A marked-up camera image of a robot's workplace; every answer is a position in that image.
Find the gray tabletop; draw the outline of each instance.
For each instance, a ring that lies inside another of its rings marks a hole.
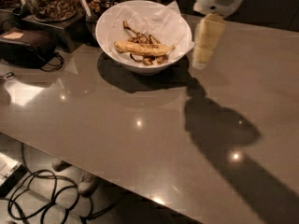
[[[228,22],[204,70],[142,77],[85,45],[54,73],[0,61],[0,132],[205,224],[297,223],[298,50]]]

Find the bowl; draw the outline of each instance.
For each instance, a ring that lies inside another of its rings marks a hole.
[[[128,21],[138,32],[154,35],[161,43],[176,48],[167,54],[168,59],[162,64],[144,65],[135,62],[128,52],[118,53],[114,47],[114,42],[135,36],[123,28],[123,21]],[[191,29],[179,9],[145,0],[122,2],[109,8],[99,18],[95,36],[102,51],[112,60],[144,76],[161,72],[193,48]]]

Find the dark background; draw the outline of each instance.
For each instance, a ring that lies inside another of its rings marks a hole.
[[[163,0],[167,4],[174,0]],[[177,0],[182,13],[196,14],[195,0]],[[237,21],[284,30],[299,31],[299,0],[244,0],[228,21]]]

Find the floor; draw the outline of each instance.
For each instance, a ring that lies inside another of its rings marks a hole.
[[[0,224],[9,221],[18,224],[196,223],[102,179],[99,180],[95,193],[91,197],[84,198],[78,195],[76,188],[82,170],[71,166],[59,173],[54,172],[51,168],[54,160],[52,156],[28,146],[23,146],[22,149],[19,141],[2,133],[0,133],[0,152],[24,163],[23,153],[27,167],[34,174],[27,172],[6,196],[8,200],[15,200],[26,220],[21,220],[16,204],[2,199]]]

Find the power cord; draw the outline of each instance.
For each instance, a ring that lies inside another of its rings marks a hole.
[[[42,170],[32,172],[28,168],[28,165],[27,165],[27,162],[26,162],[26,159],[24,156],[24,143],[21,143],[21,160],[22,160],[23,166],[25,167],[25,169],[27,170],[29,175],[26,176],[23,179],[23,181],[20,183],[20,185],[12,192],[10,198],[0,198],[0,200],[8,202],[7,212],[15,220],[20,220],[24,224],[30,224],[29,219],[40,214],[40,223],[44,224],[45,216],[46,216],[47,212],[53,206],[55,206],[57,204],[56,201],[57,201],[58,196],[61,195],[67,189],[77,189],[78,185],[71,178],[62,176],[62,175],[56,175],[51,170],[42,169]],[[50,195],[50,201],[48,203],[46,203],[45,205],[43,205],[42,207],[40,207],[38,210],[34,211],[34,213],[26,216],[24,214],[23,210],[21,209],[20,205],[18,204],[18,199],[25,192],[30,190],[30,185],[32,184],[32,182],[35,178],[54,180],[54,187],[53,187],[53,190]],[[69,182],[70,185],[57,190],[59,180]],[[124,198],[124,196],[125,196],[125,194],[120,196],[120,198],[117,201],[115,201],[114,203],[110,204],[106,208],[104,208],[100,211],[97,211],[97,212],[93,212],[94,211],[93,210],[94,209],[93,199],[91,197],[89,197],[88,199],[91,204],[91,209],[90,209],[89,214],[86,217],[79,217],[82,224],[86,224],[88,220],[96,219],[96,218],[102,216],[103,214],[107,213],[108,211],[113,209]],[[72,205],[70,207],[65,208],[64,218],[63,218],[61,224],[64,224],[67,221],[70,211],[72,211],[76,207],[76,205],[78,204],[79,198],[80,198],[80,195],[77,193],[76,200],[74,200],[74,202],[72,203]],[[18,215],[14,215],[13,210],[16,210]]]

